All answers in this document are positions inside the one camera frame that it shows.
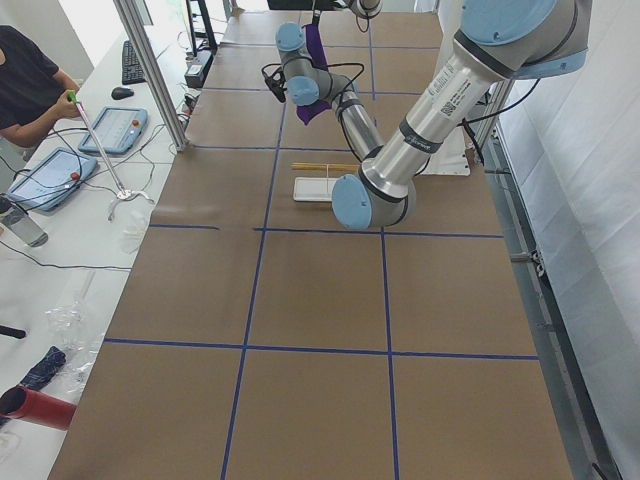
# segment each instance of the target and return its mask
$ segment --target red cup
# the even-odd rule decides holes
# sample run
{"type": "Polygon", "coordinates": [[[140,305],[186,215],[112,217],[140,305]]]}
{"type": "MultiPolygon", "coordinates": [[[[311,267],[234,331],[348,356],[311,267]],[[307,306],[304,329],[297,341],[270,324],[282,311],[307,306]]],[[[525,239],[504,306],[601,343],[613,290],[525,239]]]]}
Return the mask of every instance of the red cup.
{"type": "Polygon", "coordinates": [[[0,415],[67,430],[76,406],[18,385],[0,397],[0,415]]]}

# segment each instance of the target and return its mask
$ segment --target black mouse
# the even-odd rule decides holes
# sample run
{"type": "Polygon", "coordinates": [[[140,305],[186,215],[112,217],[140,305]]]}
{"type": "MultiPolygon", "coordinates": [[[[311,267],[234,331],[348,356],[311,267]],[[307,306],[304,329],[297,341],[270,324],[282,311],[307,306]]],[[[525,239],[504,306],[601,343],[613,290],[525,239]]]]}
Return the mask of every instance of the black mouse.
{"type": "Polygon", "coordinates": [[[111,98],[114,100],[122,100],[133,95],[133,90],[129,87],[116,87],[111,91],[111,98]]]}

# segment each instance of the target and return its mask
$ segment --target black keyboard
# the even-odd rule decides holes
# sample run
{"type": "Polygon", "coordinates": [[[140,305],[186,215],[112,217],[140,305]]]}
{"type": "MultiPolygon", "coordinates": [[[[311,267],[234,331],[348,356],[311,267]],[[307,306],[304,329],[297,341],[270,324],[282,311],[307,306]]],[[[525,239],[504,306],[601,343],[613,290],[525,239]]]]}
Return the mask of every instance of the black keyboard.
{"type": "Polygon", "coordinates": [[[144,81],[144,71],[133,45],[130,40],[125,40],[122,44],[122,84],[131,85],[144,81]]]}

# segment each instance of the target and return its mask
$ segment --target white desk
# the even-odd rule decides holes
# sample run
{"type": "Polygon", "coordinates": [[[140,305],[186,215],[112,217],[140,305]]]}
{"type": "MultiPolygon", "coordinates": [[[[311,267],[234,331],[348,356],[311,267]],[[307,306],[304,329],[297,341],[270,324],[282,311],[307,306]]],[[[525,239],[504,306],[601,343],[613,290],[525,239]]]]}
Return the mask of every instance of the white desk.
{"type": "MultiPolygon", "coordinates": [[[[181,103],[186,90],[184,85],[185,61],[182,49],[175,41],[174,33],[149,32],[158,63],[165,77],[167,88],[176,107],[181,103]]],[[[124,100],[111,99],[111,90],[120,85],[121,37],[96,67],[78,93],[89,118],[94,119],[105,105],[146,108],[149,122],[141,138],[134,146],[138,148],[154,133],[154,127],[163,123],[146,83],[131,85],[135,95],[124,100]]],[[[57,130],[83,127],[77,120],[64,120],[56,124],[57,130]]],[[[69,144],[76,148],[82,139],[81,133],[63,133],[69,144]]],[[[64,143],[53,136],[38,148],[27,167],[37,165],[53,149],[64,143]]],[[[171,138],[162,129],[144,149],[144,154],[155,164],[153,178],[145,187],[154,200],[158,200],[175,155],[171,138]]],[[[117,190],[111,175],[102,161],[100,175],[90,183],[117,190]]],[[[141,189],[149,180],[152,165],[140,154],[116,167],[127,188],[141,189]]],[[[143,198],[120,203],[115,219],[107,220],[107,209],[113,194],[107,190],[83,185],[52,214],[32,212],[34,220],[49,234],[49,241],[39,248],[26,247],[10,232],[0,238],[6,244],[23,251],[43,263],[57,265],[114,265],[131,267],[136,254],[125,253],[121,248],[123,231],[133,224],[132,212],[148,216],[153,206],[143,198]]],[[[93,349],[100,345],[101,334],[106,330],[116,308],[128,272],[87,269],[43,268],[31,260],[0,245],[0,324],[27,330],[27,337],[16,340],[0,336],[0,390],[2,392],[18,383],[55,345],[56,337],[49,329],[46,311],[71,305],[78,290],[91,280],[84,298],[86,314],[81,336],[93,349]]],[[[80,393],[69,392],[72,385],[65,375],[54,377],[43,391],[58,398],[77,403],[80,393]]],[[[0,478],[41,480],[55,461],[65,432],[12,420],[0,431],[0,478]],[[1,434],[13,433],[20,437],[18,448],[2,459],[1,434]]]]}

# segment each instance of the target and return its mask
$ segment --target black t-shirt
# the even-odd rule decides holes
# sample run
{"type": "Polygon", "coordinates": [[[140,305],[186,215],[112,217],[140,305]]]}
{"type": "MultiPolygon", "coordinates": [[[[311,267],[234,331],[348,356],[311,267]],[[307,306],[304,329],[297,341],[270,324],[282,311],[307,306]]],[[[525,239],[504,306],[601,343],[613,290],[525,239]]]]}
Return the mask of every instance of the black t-shirt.
{"type": "Polygon", "coordinates": [[[38,46],[8,25],[0,25],[0,130],[26,125],[56,103],[64,88],[53,75],[58,66],[38,46]]]}

